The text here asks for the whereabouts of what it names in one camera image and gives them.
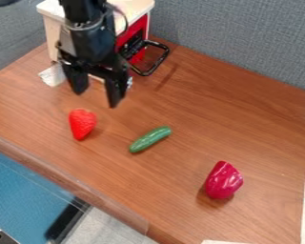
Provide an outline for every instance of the red bell pepper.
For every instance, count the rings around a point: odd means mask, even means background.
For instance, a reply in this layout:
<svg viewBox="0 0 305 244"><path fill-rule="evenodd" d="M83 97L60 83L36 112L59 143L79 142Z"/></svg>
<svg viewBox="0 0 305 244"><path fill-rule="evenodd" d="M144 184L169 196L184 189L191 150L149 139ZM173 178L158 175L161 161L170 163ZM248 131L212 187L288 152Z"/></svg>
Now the red bell pepper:
<svg viewBox="0 0 305 244"><path fill-rule="evenodd" d="M224 199L232 196L243 185L239 171L225 161L219 161L209 173L205 188L210 198Z"/></svg>

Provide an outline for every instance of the wooden table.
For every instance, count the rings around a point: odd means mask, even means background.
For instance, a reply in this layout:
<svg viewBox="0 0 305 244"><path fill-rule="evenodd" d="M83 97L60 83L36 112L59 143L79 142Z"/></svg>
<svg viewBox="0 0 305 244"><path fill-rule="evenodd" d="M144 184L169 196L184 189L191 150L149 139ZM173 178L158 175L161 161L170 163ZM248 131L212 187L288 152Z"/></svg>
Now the wooden table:
<svg viewBox="0 0 305 244"><path fill-rule="evenodd" d="M165 64L136 76L115 110L99 82L82 96L68 83L46 86L37 73L50 60L46 46L37 48L0 71L0 137L36 157L21 152L19 161L85 200L99 205L100 192L139 214L160 243L299 243L305 91L171 46ZM67 119L79 107L99 116L83 142L72 139ZM129 153L135 138L162 125L173 135ZM2 145L9 154L13 147ZM245 179L228 201L202 190L218 160Z"/></svg>

